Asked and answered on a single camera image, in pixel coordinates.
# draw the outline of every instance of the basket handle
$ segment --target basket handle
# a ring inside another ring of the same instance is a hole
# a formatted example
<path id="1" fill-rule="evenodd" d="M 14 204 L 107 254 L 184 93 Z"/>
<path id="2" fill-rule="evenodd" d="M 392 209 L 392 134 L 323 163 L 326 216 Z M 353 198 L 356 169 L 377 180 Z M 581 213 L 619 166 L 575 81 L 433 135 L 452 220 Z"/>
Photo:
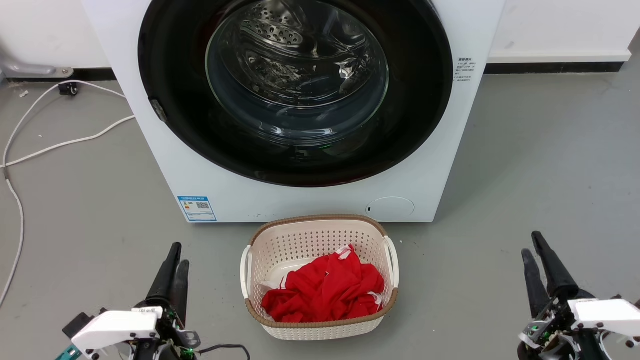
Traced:
<path id="1" fill-rule="evenodd" d="M 385 247 L 387 252 L 391 254 L 391 267 L 389 270 L 393 273 L 392 278 L 394 280 L 393 286 L 397 288 L 400 284 L 400 266 L 398 264 L 398 253 L 396 252 L 396 246 L 394 242 L 388 236 L 385 236 Z"/>
<path id="2" fill-rule="evenodd" d="M 242 286 L 242 295 L 245 299 L 249 298 L 249 279 L 247 278 L 247 263 L 251 266 L 251 261 L 248 260 L 251 256 L 251 245 L 248 245 L 244 248 L 244 252 L 242 253 L 242 260 L 240 261 L 240 286 Z"/>

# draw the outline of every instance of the gray floor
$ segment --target gray floor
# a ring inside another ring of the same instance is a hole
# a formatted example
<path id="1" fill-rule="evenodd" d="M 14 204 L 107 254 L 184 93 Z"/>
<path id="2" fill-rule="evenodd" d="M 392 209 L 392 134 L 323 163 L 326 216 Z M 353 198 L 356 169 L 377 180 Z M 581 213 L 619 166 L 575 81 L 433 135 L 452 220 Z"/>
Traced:
<path id="1" fill-rule="evenodd" d="M 3 147 L 45 88 L 0 90 Z M 386 225 L 403 241 L 396 307 L 374 332 L 329 342 L 278 341 L 249 316 L 239 261 L 259 225 L 187 224 L 137 123 L 16 165 L 26 242 L 0 309 L 3 358 L 54 359 L 69 343 L 61 332 L 68 321 L 137 303 L 170 244 L 181 241 L 191 260 L 188 325 L 204 344 L 242 343 L 255 359 L 513 359 L 529 320 L 520 249 L 532 230 L 543 231 L 596 296 L 640 298 L 639 96 L 638 56 L 619 74 L 486 76 L 436 221 Z M 123 100 L 86 87 L 75 99 L 51 95 L 37 109 L 11 159 L 130 114 Z M 139 212 L 141 203 L 153 211 Z M 18 223 L 0 184 L 2 285 Z M 621 345 L 611 352 L 638 354 Z"/>

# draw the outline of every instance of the white wall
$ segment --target white wall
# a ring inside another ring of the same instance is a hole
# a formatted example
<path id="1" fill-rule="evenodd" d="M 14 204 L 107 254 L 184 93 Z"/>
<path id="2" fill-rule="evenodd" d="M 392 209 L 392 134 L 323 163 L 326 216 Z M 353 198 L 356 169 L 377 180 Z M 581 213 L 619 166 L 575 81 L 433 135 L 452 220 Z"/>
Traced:
<path id="1" fill-rule="evenodd" d="M 24 62 L 109 67 L 80 0 L 0 0 L 0 45 Z"/>
<path id="2" fill-rule="evenodd" d="M 507 0 L 490 62 L 627 61 L 640 0 Z"/>
<path id="3" fill-rule="evenodd" d="M 640 0 L 507 0 L 490 62 L 626 61 L 639 26 Z M 0 44 L 30 63 L 109 67 L 80 0 L 0 0 Z"/>

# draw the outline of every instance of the black cable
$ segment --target black cable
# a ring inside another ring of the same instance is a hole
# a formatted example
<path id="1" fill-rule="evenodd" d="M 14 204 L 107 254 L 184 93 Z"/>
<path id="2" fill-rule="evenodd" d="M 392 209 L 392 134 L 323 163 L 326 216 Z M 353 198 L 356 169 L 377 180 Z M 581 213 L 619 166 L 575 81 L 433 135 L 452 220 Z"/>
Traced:
<path id="1" fill-rule="evenodd" d="M 196 351 L 198 354 L 202 355 L 206 352 L 210 352 L 213 350 L 217 350 L 219 348 L 241 348 L 244 350 L 244 353 L 246 354 L 246 360 L 251 360 L 251 355 L 249 355 L 249 351 L 246 349 L 246 347 L 244 347 L 243 345 L 230 345 L 230 344 L 226 344 L 226 345 L 216 345 L 214 347 L 209 347 L 206 348 L 204 350 L 200 350 L 200 351 Z"/>

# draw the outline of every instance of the black baseboard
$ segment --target black baseboard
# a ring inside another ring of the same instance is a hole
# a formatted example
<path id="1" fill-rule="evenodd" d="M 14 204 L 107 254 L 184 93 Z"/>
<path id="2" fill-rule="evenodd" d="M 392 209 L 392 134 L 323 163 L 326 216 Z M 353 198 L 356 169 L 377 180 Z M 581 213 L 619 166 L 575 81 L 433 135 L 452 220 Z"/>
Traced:
<path id="1" fill-rule="evenodd" d="M 568 74 L 619 72 L 623 62 L 486 64 L 485 74 Z"/>
<path id="2" fill-rule="evenodd" d="M 59 83 L 66 80 L 80 81 L 114 81 L 116 75 L 110 67 L 95 69 L 74 69 L 73 75 L 68 78 L 6 78 L 10 83 Z"/>
<path id="3" fill-rule="evenodd" d="M 567 74 L 572 72 L 619 72 L 623 62 L 601 63 L 500 63 L 486 64 L 485 74 Z M 58 83 L 64 80 L 114 81 L 117 80 L 111 68 L 76 69 L 66 79 L 22 79 L 7 78 L 14 83 Z"/>

